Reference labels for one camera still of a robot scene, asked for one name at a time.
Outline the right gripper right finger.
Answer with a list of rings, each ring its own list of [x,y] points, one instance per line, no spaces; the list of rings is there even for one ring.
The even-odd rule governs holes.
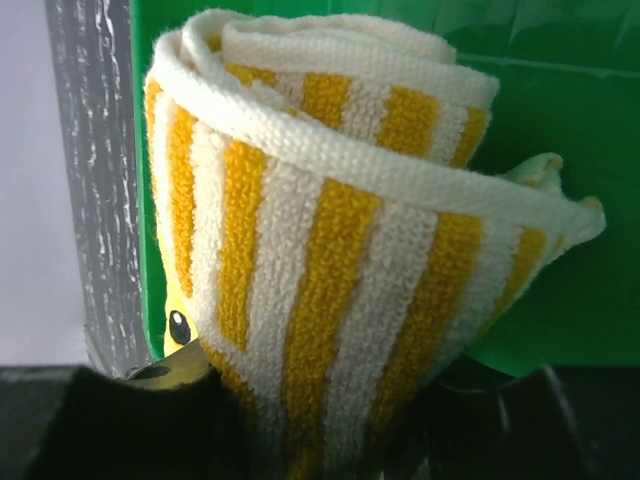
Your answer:
[[[399,434],[402,479],[636,479],[639,370],[467,357],[429,382]]]

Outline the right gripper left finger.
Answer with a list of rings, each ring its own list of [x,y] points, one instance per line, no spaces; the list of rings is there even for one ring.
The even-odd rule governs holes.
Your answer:
[[[126,379],[1,369],[4,479],[246,479],[244,433],[197,341]]]

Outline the yellow towel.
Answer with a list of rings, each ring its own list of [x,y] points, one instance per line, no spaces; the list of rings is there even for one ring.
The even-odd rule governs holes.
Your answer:
[[[198,338],[198,331],[183,301],[179,286],[167,281],[165,301],[164,356],[170,356]]]

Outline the orange striped towel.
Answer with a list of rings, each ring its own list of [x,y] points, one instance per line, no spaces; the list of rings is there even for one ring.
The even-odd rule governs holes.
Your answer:
[[[332,178],[382,158],[468,167],[499,82],[444,38],[360,14],[253,17],[212,8],[160,35],[144,86],[165,275],[240,403],[253,479],[376,479],[418,390],[568,249],[605,228],[567,198],[563,162],[495,176],[548,194],[527,226],[461,187],[430,203]]]

